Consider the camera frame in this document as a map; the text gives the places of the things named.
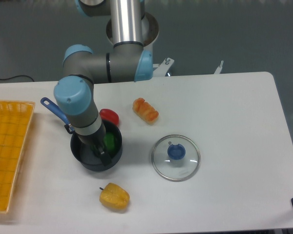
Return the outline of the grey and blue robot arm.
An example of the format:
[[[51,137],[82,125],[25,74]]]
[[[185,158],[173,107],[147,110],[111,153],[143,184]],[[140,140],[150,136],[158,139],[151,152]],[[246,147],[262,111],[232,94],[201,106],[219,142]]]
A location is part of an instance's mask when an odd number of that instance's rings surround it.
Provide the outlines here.
[[[76,6],[88,17],[111,16],[113,51],[95,54],[81,44],[70,46],[54,97],[74,129],[70,143],[74,157],[85,168],[100,172],[119,161],[122,135],[115,124],[101,118],[94,102],[94,85],[149,80],[153,58],[144,49],[144,1],[78,0]]]

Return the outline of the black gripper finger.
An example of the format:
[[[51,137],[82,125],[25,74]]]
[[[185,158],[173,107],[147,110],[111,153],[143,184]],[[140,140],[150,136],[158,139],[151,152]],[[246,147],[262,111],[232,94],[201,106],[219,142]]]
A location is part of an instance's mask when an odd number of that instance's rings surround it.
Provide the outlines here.
[[[112,162],[109,153],[106,151],[100,152],[100,160],[104,166],[108,166]]]

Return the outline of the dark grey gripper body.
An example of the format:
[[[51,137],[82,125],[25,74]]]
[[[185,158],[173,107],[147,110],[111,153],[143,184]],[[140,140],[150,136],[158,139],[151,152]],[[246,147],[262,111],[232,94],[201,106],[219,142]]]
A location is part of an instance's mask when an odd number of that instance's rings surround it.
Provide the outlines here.
[[[77,134],[82,143],[93,149],[96,148],[100,154],[103,154],[106,150],[104,143],[106,129],[101,119],[96,119],[96,121],[88,127],[78,128]]]

